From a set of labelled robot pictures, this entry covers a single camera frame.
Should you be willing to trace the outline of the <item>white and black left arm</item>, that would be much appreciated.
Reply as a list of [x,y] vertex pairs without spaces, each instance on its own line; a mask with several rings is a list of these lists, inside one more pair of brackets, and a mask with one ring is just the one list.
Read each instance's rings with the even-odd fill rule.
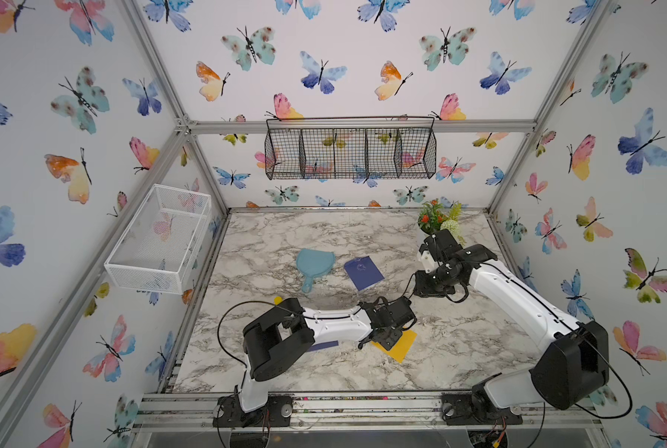
[[275,304],[243,329],[245,376],[238,392],[240,408],[251,413],[268,401],[270,383],[288,371],[315,345],[378,343],[390,350],[417,324],[411,301],[379,297],[343,310],[315,310],[296,298]]

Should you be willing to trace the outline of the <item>yellow envelope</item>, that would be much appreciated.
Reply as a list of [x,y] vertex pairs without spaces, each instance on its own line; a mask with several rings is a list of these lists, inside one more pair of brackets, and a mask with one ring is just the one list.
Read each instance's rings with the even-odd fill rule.
[[393,345],[391,349],[385,349],[380,343],[373,343],[373,346],[376,347],[381,352],[385,353],[387,356],[396,360],[396,362],[403,364],[406,356],[411,350],[415,339],[417,339],[417,333],[413,330],[408,330],[402,334],[400,340]]

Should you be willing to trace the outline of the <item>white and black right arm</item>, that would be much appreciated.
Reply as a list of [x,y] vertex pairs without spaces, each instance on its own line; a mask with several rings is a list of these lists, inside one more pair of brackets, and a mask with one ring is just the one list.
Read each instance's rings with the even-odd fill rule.
[[544,402],[568,410],[609,383],[609,335],[595,321],[581,323],[520,280],[483,245],[464,248],[438,231],[419,246],[423,268],[415,275],[415,295],[449,298],[457,287],[478,292],[497,304],[535,343],[536,364],[499,374],[473,388],[485,410]]

